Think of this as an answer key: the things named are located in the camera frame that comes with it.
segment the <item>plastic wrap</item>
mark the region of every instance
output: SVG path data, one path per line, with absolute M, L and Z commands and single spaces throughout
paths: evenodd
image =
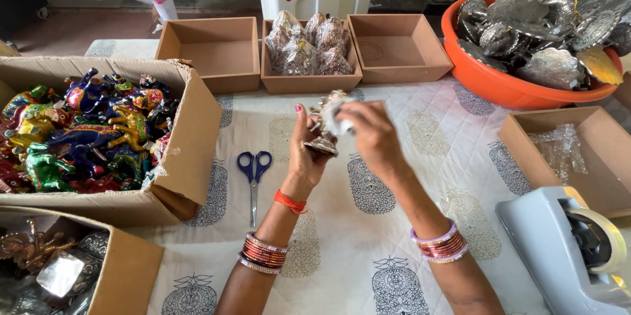
M 567 183 L 570 168 L 576 173 L 588 174 L 574 124 L 561 124 L 548 133 L 528 135 L 539 145 L 541 155 L 561 182 Z
M 303 35 L 293 35 L 283 48 L 285 66 L 283 76 L 315 75 L 316 49 Z
M 326 17 L 324 14 L 318 12 L 315 13 L 307 22 L 307 25 L 305 25 L 305 35 L 307 36 L 309 44 L 313 46 L 316 45 L 317 29 L 324 21 L 326 21 Z
M 348 30 L 344 29 L 342 21 L 337 17 L 331 17 L 318 27 L 315 43 L 318 48 L 330 49 L 339 47 L 344 57 L 346 57 L 348 34 Z
M 339 47 L 318 49 L 317 65 L 319 75 L 351 75 L 353 68 L 344 59 Z
M 272 23 L 272 29 L 280 29 L 283 33 L 289 37 L 295 34 L 302 33 L 303 29 L 300 22 L 293 16 L 293 14 L 283 10 L 278 13 L 276 19 Z
M 265 46 L 269 51 L 269 59 L 271 61 L 272 70 L 281 72 L 285 65 L 283 48 L 289 43 L 289 36 L 281 28 L 275 28 L 272 29 L 264 40 Z

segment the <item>lavender bangle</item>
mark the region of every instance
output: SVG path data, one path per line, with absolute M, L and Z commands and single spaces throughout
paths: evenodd
M 436 258 L 436 257 L 423 255 L 423 257 L 427 261 L 433 262 L 433 263 L 449 263 L 449 262 L 454 262 L 461 259 L 464 256 L 464 254 L 467 253 L 467 250 L 469 250 L 469 245 L 465 243 L 464 246 L 460 249 L 460 251 L 458 251 L 458 253 L 453 256 L 444 257 L 444 258 Z
M 276 247 L 276 246 L 272 246 L 270 244 L 266 244 L 265 242 L 259 240 L 258 238 L 254 237 L 254 232 L 250 231 L 245 235 L 245 238 L 247 238 L 249 241 L 257 244 L 258 246 L 261 246 L 265 249 L 268 249 L 270 251 L 276 251 L 276 252 L 280 252 L 280 253 L 287 253 L 287 251 L 289 251 L 291 249 L 291 247 Z
M 414 233 L 414 228 L 412 228 L 412 230 L 409 231 L 409 235 L 412 238 L 412 241 L 414 241 L 419 246 L 421 246 L 421 245 L 425 246 L 425 245 L 440 244 L 441 242 L 445 242 L 445 241 L 449 240 L 450 238 L 452 238 L 456 234 L 456 223 L 454 223 L 454 221 L 451 220 L 450 218 L 447 218 L 447 220 L 449 220 L 449 223 L 451 224 L 451 228 L 443 236 L 440 236 L 440 237 L 437 237 L 437 238 L 430 238 L 430 239 L 427 239 L 427 240 L 423 240 L 422 238 L 418 238 L 416 236 L 416 234 Z
M 255 270 L 261 273 L 267 273 L 269 275 L 277 275 L 283 270 L 283 267 L 279 267 L 279 268 L 264 267 L 254 262 L 248 261 L 242 252 L 237 253 L 237 261 L 252 270 Z

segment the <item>hand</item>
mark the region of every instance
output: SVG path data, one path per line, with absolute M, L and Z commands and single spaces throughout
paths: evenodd
M 353 122 L 357 151 L 366 166 L 383 183 L 388 185 L 409 170 L 383 101 L 344 103 L 336 119 Z
M 289 173 L 281 193 L 294 201 L 305 201 L 311 190 L 320 182 L 324 166 L 330 155 L 316 153 L 305 146 L 319 136 L 319 131 L 309 131 L 317 121 L 316 116 L 307 117 L 302 104 L 296 104 L 296 124 L 289 140 Z

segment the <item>scissors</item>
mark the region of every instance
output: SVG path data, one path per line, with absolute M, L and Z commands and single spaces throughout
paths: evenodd
M 247 165 L 241 165 L 241 157 L 247 156 L 250 160 Z M 261 157 L 267 156 L 269 162 L 267 165 L 261 164 Z M 256 171 L 254 170 L 254 161 L 256 160 Z M 261 182 L 261 175 L 272 165 L 272 155 L 267 151 L 259 151 L 256 156 L 253 156 L 251 152 L 241 152 L 237 157 L 237 165 L 247 176 L 250 182 L 250 205 L 252 206 L 252 213 L 250 215 L 250 226 L 256 226 L 256 203 L 259 200 L 259 182 Z

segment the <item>woman's left hand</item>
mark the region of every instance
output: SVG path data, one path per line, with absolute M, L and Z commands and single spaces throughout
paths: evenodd
M 316 116 L 307 116 L 302 104 L 296 104 L 296 124 L 289 140 L 289 173 L 281 193 L 294 201 L 306 201 L 311 190 L 320 182 L 330 155 L 316 153 L 305 146 L 319 136 L 319 131 L 310 129 L 316 124 Z

